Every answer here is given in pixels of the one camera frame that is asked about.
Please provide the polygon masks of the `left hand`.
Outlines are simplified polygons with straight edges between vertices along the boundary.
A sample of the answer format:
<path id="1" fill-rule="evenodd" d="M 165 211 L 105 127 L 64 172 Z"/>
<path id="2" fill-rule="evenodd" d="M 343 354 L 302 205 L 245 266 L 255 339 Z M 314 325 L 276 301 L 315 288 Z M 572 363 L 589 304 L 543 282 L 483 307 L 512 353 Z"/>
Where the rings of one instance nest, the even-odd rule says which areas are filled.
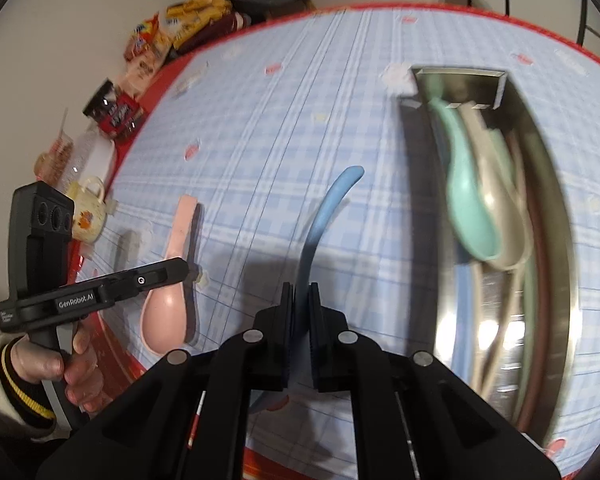
<path id="1" fill-rule="evenodd" d="M 76 329 L 72 348 L 72 355 L 65 361 L 59 353 L 42 348 L 24 336 L 10 349 L 9 359 L 16 375 L 29 384 L 63 380 L 68 400 L 95 415 L 110 402 L 110 397 L 104 393 L 104 376 L 98 368 L 91 333 L 83 323 Z"/>

